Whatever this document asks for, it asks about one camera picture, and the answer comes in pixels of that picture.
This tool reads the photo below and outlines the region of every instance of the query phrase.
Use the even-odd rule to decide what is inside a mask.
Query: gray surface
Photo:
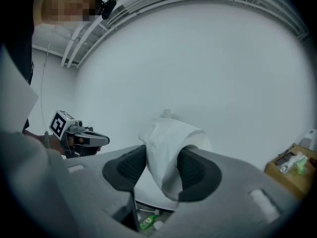
[[[20,134],[0,134],[1,165],[9,185],[27,212],[57,237],[129,237],[138,234],[111,218],[126,205],[129,193],[116,191],[102,176],[110,159],[135,147],[63,161]],[[154,238],[256,237],[269,235],[292,213],[293,196],[254,166],[233,158],[192,149],[215,162],[222,171],[218,189],[199,202],[180,203]],[[83,165],[69,173],[67,167]],[[262,189],[281,217],[271,225],[249,192]]]

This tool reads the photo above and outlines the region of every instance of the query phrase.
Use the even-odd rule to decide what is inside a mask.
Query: hand
[[[83,143],[84,140],[82,138],[79,139],[80,143]],[[74,146],[74,138],[73,137],[69,137],[68,138],[68,145],[70,147]],[[50,135],[50,148],[54,149],[58,152],[60,152],[61,155],[65,155],[65,151],[63,150],[63,148],[60,145],[60,141],[59,139],[55,136],[55,135]]]

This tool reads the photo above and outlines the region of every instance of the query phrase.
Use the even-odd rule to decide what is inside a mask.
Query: black clip
[[[98,10],[97,15],[101,15],[103,19],[109,18],[116,4],[116,0],[108,0],[107,2],[102,1],[101,7]]]

